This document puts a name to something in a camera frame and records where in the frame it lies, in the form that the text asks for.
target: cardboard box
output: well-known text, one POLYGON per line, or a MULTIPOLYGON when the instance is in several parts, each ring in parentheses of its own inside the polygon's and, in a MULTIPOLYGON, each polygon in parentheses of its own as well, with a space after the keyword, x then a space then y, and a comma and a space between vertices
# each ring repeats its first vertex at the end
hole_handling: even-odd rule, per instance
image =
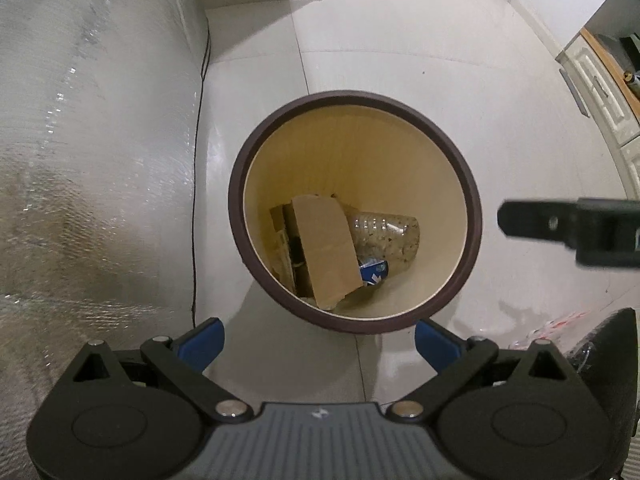
POLYGON ((318 308, 330 310, 363 285, 349 225, 335 198, 301 195, 270 213, 279 243, 289 246, 292 276, 278 277, 284 286, 292 280, 297 296, 313 297, 318 308))

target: wooden countertop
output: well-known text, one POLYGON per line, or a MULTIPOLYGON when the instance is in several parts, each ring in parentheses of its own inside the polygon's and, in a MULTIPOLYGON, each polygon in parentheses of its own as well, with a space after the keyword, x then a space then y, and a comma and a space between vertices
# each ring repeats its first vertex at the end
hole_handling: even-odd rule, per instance
POLYGON ((640 121, 640 100, 636 97, 636 95, 629 89, 626 85, 623 74, 624 70, 620 67, 618 62, 613 58, 613 56, 600 44, 600 42, 591 34, 586 28, 583 28, 580 31, 580 35, 589 43, 590 47, 596 53, 596 55, 600 58, 601 62, 605 66, 605 68, 611 74, 613 81, 616 82, 618 88, 622 92, 622 95, 625 97, 626 102, 629 103, 631 111, 636 116, 636 119, 640 121))

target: brown bin rim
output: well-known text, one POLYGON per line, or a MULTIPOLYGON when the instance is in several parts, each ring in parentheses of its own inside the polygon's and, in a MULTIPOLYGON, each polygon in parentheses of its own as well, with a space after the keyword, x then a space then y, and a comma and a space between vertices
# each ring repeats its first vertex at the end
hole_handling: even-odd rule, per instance
POLYGON ((229 181, 228 208, 231 231, 242 261, 260 286, 277 303, 302 319, 336 332, 377 334, 393 332, 431 317, 446 306, 465 284, 474 267, 482 237, 482 210, 476 181, 465 159, 447 135, 424 115, 389 97, 361 91, 327 91, 296 99, 263 120, 240 149, 229 181), (254 156, 264 141, 292 118, 316 108, 357 105, 376 108, 404 119, 427 135, 444 153, 456 171, 466 203, 465 247, 456 269, 445 285, 416 308, 385 319, 355 319, 329 314, 299 300, 281 286, 261 263, 244 222, 244 185, 254 156))

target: drawer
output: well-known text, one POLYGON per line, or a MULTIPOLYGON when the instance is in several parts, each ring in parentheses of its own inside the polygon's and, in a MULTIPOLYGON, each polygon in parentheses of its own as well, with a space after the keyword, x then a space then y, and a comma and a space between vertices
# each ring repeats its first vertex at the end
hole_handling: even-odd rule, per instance
POLYGON ((598 105, 618 145, 623 146, 640 134, 640 124, 622 95, 620 88, 586 40, 578 38, 567 48, 591 97, 598 105))
POLYGON ((632 140, 620 151, 625 159, 636 193, 640 196, 640 137, 632 140))

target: shiny metallic surface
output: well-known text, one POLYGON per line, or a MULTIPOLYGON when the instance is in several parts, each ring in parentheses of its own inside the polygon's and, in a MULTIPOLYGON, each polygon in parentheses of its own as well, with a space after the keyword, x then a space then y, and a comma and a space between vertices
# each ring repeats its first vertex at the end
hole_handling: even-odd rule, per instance
POLYGON ((391 405, 391 411, 402 418, 415 418, 424 411, 424 408, 415 400, 398 400, 391 405))
POLYGON ((0 0, 0 479, 91 339, 191 325, 199 0, 0 0))
POLYGON ((235 417, 244 415, 249 407, 242 400, 221 400, 216 404, 216 411, 222 416, 235 417))

